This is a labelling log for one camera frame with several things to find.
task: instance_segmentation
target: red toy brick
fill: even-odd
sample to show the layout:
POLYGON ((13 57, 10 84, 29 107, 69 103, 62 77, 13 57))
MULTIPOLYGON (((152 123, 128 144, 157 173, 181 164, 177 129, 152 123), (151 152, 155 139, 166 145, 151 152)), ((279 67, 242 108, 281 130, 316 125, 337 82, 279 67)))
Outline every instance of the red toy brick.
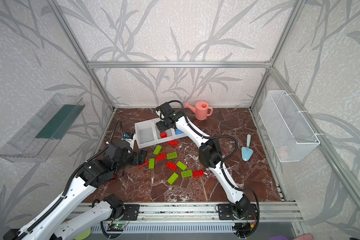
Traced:
POLYGON ((204 175, 204 171, 202 169, 192 172, 193 178, 201 177, 204 175))
POLYGON ((172 141, 168 142, 169 145, 173 145, 173 146, 177 146, 178 143, 179 143, 179 141, 176 141, 176 140, 172 140, 172 141))
POLYGON ((162 133, 160 133, 160 137, 161 137, 161 138, 167 137, 167 132, 162 132, 162 133))
POLYGON ((149 163, 148 159, 145 159, 144 164, 143 164, 143 165, 139 165, 139 166, 137 166, 137 167, 138 167, 138 168, 142 168, 142 167, 148 165, 148 163, 149 163))
POLYGON ((173 171, 176 170, 177 168, 177 165, 176 164, 173 164, 171 162, 167 162, 167 165, 166 165, 168 168, 172 169, 173 171))
POLYGON ((157 161, 161 161, 161 160, 166 159, 166 158, 167 158, 167 155, 165 154, 165 152, 158 155, 158 156, 156 156, 157 161))

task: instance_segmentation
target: black mounting plate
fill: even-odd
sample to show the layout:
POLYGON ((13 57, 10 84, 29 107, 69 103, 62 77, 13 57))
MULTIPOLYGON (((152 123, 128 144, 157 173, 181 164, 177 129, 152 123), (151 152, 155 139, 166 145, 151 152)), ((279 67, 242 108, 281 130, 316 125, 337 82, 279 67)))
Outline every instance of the black mounting plate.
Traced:
MULTIPOLYGON (((220 220, 237 220, 237 218, 233 216, 230 204, 217 204, 217 210, 220 220)), ((254 215, 250 214, 249 212, 257 214, 256 204, 250 204, 246 212, 247 214, 242 220, 254 220, 254 215)))
MULTIPOLYGON (((130 221, 136 221, 137 215, 139 214, 139 204, 124 204, 125 210, 129 214, 130 221)), ((120 220, 128 220, 128 214, 124 214, 120 220)))

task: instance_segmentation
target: brown marble tabletop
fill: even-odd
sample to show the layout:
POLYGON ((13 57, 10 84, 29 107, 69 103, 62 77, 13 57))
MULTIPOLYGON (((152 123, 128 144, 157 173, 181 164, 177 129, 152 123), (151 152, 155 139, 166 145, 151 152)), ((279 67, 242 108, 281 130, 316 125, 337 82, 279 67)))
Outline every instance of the brown marble tabletop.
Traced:
MULTIPOLYGON (((213 109, 212 116, 204 121, 197 120, 194 113, 189 109, 186 110, 189 119, 206 134, 210 136, 229 134, 238 140, 239 148, 236 154, 228 159, 225 164, 239 187, 252 188, 261 202, 281 201, 248 108, 216 108, 213 109), (245 162, 241 158, 240 149, 246 146, 247 134, 252 135, 250 148, 253 149, 253 155, 248 162, 245 162)), ((149 108, 117 109, 102 147, 108 141, 113 124, 118 118, 122 120, 124 132, 135 132, 135 122, 157 118, 157 115, 154 109, 149 108)), ((120 131, 117 128, 115 137, 118 137, 119 134, 120 131)), ((167 142, 160 144, 163 147, 161 153, 177 152, 178 157, 176 159, 164 159, 159 162, 155 160, 154 169, 148 169, 148 166, 141 169, 137 166, 127 166, 124 172, 118 172, 115 179, 104 183, 84 202, 92 202, 96 198, 102 200, 112 193, 124 202, 227 201, 226 194, 216 177, 198 161, 198 147, 189 137, 177 140, 179 141, 177 147, 169 145, 167 142), (203 169, 205 175, 182 179, 180 173, 182 170, 179 167, 175 171, 169 169, 165 166, 168 161, 174 164, 181 161, 187 165, 187 170, 203 169), (173 172, 176 172, 179 177, 173 185, 170 185, 167 180, 173 172)), ((234 148, 233 141, 228 138, 220 139, 220 145, 223 157, 234 148)), ((155 147, 144 148, 148 151, 148 159, 155 157, 153 155, 155 147)), ((135 144, 134 151, 138 150, 137 144, 135 144)), ((251 201, 254 201, 251 192, 246 194, 251 201)))

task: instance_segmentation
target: shovel handle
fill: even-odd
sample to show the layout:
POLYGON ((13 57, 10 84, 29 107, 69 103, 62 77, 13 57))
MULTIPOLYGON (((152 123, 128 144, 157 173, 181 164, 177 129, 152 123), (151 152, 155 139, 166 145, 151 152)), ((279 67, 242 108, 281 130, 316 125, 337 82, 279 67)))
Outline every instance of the shovel handle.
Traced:
POLYGON ((251 142, 251 135, 248 134, 248 135, 247 135, 247 147, 250 146, 250 142, 251 142))

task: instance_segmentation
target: green toy brick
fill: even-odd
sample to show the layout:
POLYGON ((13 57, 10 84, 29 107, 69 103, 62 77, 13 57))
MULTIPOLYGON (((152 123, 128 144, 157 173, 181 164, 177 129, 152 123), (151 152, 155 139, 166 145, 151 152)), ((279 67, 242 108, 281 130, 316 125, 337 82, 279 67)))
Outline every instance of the green toy brick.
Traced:
POLYGON ((149 159, 148 168, 149 169, 154 169, 155 168, 155 159, 154 158, 149 159))
POLYGON ((177 152, 171 152, 171 153, 167 153, 167 159, 174 159, 177 158, 177 152))
POLYGON ((182 172, 181 172, 181 177, 182 177, 182 178, 192 177, 192 170, 182 171, 182 172))
POLYGON ((181 161, 178 161, 176 164, 179 168, 181 168, 181 170, 186 170, 187 166, 185 164, 183 164, 181 161))
POLYGON ((177 173, 174 172, 174 173, 172 174, 172 176, 168 179, 169 184, 172 185, 172 184, 177 180, 178 177, 179 177, 179 175, 177 175, 177 173))
POLYGON ((160 153, 160 151, 161 151, 162 148, 163 148, 162 146, 157 145, 156 148, 155 148, 155 150, 154 150, 154 155, 157 156, 157 155, 160 153))

